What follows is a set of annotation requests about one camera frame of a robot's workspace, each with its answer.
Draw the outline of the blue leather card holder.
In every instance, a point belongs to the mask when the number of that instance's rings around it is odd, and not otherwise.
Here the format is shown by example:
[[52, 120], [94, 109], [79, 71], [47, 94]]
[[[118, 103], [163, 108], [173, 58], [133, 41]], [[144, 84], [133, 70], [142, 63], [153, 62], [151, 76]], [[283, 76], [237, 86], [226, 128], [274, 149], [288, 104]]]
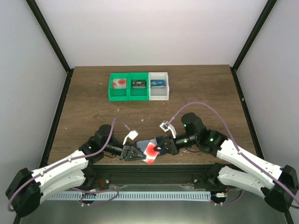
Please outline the blue leather card holder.
[[140, 150], [142, 152], [144, 152], [146, 146], [149, 144], [149, 143], [153, 143], [153, 144], [157, 144], [156, 142], [156, 137], [154, 137], [153, 139], [150, 139], [150, 140], [142, 140], [142, 141], [137, 141], [135, 144], [138, 148], [140, 148]]

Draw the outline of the white card with red dot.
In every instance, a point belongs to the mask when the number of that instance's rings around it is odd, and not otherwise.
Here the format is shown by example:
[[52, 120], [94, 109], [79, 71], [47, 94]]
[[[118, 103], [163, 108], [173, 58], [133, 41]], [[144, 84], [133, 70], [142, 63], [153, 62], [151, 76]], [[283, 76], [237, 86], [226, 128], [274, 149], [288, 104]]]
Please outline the white card with red dot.
[[159, 154], [159, 152], [157, 152], [157, 151], [154, 150], [155, 146], [156, 146], [155, 144], [153, 144], [153, 143], [150, 142], [146, 146], [146, 148], [145, 148], [145, 150], [143, 152], [143, 154], [145, 155], [145, 159], [143, 159], [143, 161], [146, 162], [149, 165], [152, 165], [154, 163], [156, 157]]

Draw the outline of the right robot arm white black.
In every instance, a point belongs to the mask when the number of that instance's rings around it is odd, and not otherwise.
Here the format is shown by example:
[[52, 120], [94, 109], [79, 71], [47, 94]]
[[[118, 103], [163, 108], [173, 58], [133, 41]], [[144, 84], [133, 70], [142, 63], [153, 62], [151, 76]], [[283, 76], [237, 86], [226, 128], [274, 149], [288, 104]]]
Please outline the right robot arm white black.
[[292, 207], [299, 190], [297, 173], [293, 167], [275, 165], [234, 145], [226, 135], [207, 129], [193, 112], [183, 115], [181, 122], [185, 129], [183, 134], [177, 134], [168, 121], [160, 124], [160, 128], [164, 132], [170, 131], [171, 135], [163, 137], [155, 146], [155, 151], [176, 155], [181, 148], [195, 145], [201, 152], [238, 167], [234, 170], [225, 165], [215, 165], [209, 174], [211, 184], [221, 183], [254, 193], [270, 207], [283, 213]]

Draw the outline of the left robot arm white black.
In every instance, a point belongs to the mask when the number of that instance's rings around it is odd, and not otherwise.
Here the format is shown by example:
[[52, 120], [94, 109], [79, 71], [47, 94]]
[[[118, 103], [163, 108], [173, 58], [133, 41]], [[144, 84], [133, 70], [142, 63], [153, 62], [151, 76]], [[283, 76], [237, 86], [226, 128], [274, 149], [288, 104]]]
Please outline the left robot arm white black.
[[102, 125], [94, 136], [69, 156], [33, 171], [27, 168], [19, 170], [5, 192], [9, 200], [8, 211], [25, 217], [57, 193], [72, 188], [90, 188], [96, 179], [92, 165], [101, 160], [105, 152], [124, 161], [146, 157], [135, 144], [118, 141], [110, 125]]

